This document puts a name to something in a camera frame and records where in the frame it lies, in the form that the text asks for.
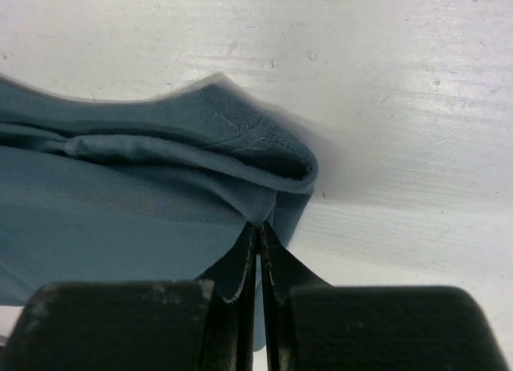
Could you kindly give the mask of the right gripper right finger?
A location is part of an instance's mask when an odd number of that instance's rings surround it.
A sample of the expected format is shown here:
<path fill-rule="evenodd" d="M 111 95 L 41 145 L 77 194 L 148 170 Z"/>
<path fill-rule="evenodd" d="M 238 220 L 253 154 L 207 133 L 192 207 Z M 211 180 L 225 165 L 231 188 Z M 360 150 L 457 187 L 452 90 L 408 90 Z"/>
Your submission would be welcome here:
<path fill-rule="evenodd" d="M 335 287 L 260 230 L 271 370 L 505 370 L 480 306 L 447 286 Z"/>

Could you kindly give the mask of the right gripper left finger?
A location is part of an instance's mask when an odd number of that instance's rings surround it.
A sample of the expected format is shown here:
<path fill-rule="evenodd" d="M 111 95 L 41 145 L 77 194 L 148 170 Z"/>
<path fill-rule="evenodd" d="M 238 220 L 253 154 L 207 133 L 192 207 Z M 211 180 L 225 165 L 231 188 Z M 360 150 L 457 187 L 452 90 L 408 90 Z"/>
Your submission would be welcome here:
<path fill-rule="evenodd" d="M 23 309 L 4 370 L 250 370 L 257 230 L 194 280 L 53 283 Z"/>

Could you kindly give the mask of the blue-grey t shirt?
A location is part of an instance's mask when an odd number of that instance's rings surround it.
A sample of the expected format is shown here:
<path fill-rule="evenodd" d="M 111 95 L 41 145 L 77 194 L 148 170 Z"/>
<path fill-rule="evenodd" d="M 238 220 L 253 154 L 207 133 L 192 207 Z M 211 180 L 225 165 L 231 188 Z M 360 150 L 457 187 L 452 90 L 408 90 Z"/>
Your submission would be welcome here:
<path fill-rule="evenodd" d="M 318 163 L 276 114 L 213 79 L 78 101 L 1 81 L 1 302 L 45 284 L 186 280 L 246 223 L 288 243 Z"/>

